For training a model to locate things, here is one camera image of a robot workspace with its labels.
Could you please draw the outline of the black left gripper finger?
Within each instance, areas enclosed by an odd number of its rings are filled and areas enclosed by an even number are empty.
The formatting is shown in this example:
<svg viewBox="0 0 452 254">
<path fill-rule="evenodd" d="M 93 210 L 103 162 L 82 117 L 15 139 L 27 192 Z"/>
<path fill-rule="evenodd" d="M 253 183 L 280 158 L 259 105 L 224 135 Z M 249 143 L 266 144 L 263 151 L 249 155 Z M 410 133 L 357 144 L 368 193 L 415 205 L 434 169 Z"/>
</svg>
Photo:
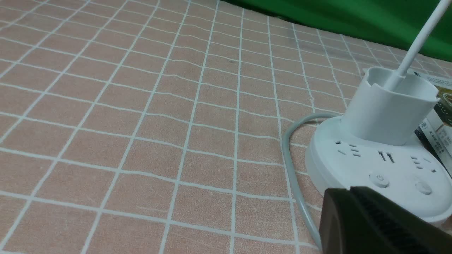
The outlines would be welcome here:
<svg viewBox="0 0 452 254">
<path fill-rule="evenodd" d="M 323 254 L 450 254 L 452 238 L 368 187 L 328 188 Z"/>
</svg>

